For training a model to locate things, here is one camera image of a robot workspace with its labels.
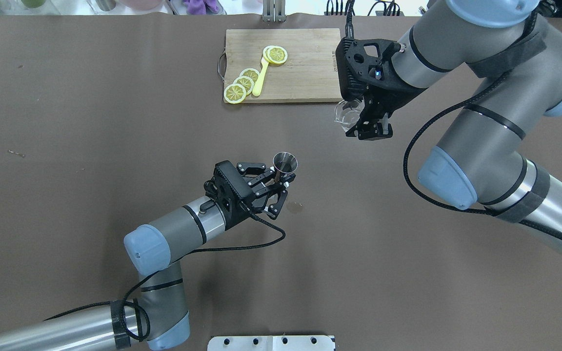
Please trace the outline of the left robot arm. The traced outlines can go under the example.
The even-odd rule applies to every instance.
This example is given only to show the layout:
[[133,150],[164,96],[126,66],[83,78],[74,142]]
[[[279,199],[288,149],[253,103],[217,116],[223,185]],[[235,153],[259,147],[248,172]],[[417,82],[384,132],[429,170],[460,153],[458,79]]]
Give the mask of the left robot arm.
[[296,161],[264,163],[225,160],[203,185],[205,195],[141,225],[123,240],[140,281],[123,298],[85,305],[40,324],[0,333],[0,351],[122,351],[147,342],[152,351],[174,348],[189,338],[181,259],[235,225],[264,213],[281,213]]

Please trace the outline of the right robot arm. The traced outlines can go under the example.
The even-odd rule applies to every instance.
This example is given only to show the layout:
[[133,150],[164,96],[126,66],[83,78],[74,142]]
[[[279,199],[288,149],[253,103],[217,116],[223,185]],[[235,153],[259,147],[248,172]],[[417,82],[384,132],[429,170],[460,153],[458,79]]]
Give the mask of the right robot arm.
[[399,40],[359,40],[349,1],[335,55],[342,98],[364,102],[346,131],[359,140],[392,137],[394,111],[470,67],[481,86],[417,131],[404,179],[434,205],[524,225],[562,254],[562,182],[517,150],[541,117],[562,116],[562,33],[538,4],[438,0]]

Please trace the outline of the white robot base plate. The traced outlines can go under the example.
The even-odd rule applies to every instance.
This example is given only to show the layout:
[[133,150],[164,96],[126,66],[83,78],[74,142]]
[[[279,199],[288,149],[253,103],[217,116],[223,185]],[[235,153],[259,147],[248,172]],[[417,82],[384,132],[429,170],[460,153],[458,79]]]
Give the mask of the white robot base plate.
[[209,340],[208,351],[336,351],[329,335],[218,336]]

